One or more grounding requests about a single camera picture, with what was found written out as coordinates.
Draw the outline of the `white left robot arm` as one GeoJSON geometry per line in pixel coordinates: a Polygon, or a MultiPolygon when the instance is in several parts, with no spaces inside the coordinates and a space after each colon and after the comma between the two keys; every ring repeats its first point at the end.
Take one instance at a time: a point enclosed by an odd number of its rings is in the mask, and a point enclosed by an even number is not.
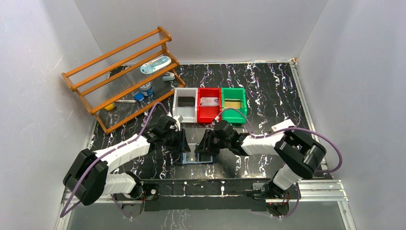
{"type": "Polygon", "coordinates": [[[131,172],[114,174],[113,170],[160,148],[189,152],[182,121],[181,115],[164,115],[128,140],[106,149],[80,151],[63,179],[64,186],[85,206],[103,195],[123,194],[139,199],[144,194],[144,182],[131,172]]]}

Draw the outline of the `blue card holder wallet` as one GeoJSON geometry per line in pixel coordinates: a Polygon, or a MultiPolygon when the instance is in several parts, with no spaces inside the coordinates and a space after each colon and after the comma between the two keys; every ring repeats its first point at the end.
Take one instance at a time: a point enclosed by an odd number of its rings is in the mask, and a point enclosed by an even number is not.
{"type": "Polygon", "coordinates": [[[182,153],[182,165],[214,164],[214,156],[195,153],[194,151],[196,147],[198,147],[198,144],[196,143],[189,144],[191,151],[182,153]]]}

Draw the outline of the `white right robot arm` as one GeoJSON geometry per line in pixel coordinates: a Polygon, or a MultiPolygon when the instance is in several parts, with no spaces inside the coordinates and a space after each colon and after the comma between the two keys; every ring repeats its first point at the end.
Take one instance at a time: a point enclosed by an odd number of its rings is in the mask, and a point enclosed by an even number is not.
{"type": "Polygon", "coordinates": [[[254,199],[283,198],[292,185],[302,179],[314,177],[326,155],[325,147],[300,130],[291,121],[284,121],[268,136],[239,133],[225,120],[213,129],[205,131],[194,152],[204,156],[216,156],[221,149],[228,149],[237,156],[278,155],[285,163],[268,183],[254,183],[254,199]]]}

